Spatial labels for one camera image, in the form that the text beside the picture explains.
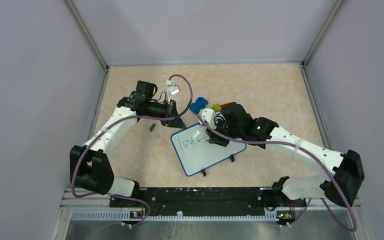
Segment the green-capped whiteboard marker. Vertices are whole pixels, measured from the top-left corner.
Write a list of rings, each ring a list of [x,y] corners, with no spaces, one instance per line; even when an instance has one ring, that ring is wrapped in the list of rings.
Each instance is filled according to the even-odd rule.
[[[193,137],[198,141],[198,142],[208,142],[209,141],[209,136],[205,131],[197,131]]]

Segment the green marker cap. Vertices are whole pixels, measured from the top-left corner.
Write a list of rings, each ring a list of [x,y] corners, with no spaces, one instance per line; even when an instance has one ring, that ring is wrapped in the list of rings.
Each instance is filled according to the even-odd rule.
[[[150,126],[149,131],[152,132],[152,131],[155,129],[155,127],[156,127],[156,124],[153,123],[153,124]]]

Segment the blue-framed whiteboard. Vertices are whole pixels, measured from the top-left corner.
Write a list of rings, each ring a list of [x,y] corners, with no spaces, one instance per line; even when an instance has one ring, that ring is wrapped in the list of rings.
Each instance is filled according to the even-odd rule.
[[[199,123],[186,127],[170,136],[170,141],[186,176],[201,173],[232,155],[246,150],[247,145],[231,141],[226,147],[208,142],[198,142],[194,138],[197,131],[205,131]]]

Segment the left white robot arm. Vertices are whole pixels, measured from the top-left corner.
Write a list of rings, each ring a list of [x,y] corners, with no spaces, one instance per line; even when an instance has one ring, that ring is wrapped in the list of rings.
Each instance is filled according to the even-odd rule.
[[[139,80],[129,96],[116,105],[107,122],[98,132],[82,145],[74,145],[69,152],[71,187],[83,188],[90,194],[119,195],[129,207],[140,202],[140,193],[135,190],[136,182],[117,177],[109,158],[128,130],[140,119],[158,120],[165,127],[184,129],[185,123],[178,113],[173,95],[180,92],[177,84],[169,78],[164,99],[154,99],[158,87],[154,83]]]

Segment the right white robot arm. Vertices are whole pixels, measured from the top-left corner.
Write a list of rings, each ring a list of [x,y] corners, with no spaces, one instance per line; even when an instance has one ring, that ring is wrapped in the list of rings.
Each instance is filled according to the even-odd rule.
[[[254,118],[241,104],[231,102],[220,115],[213,109],[200,111],[198,121],[206,126],[210,144],[227,147],[230,142],[258,146],[305,165],[317,173],[310,177],[281,177],[272,185],[273,200],[287,206],[301,198],[327,199],[351,207],[364,181],[361,156],[354,150],[339,152],[311,143],[266,117]]]

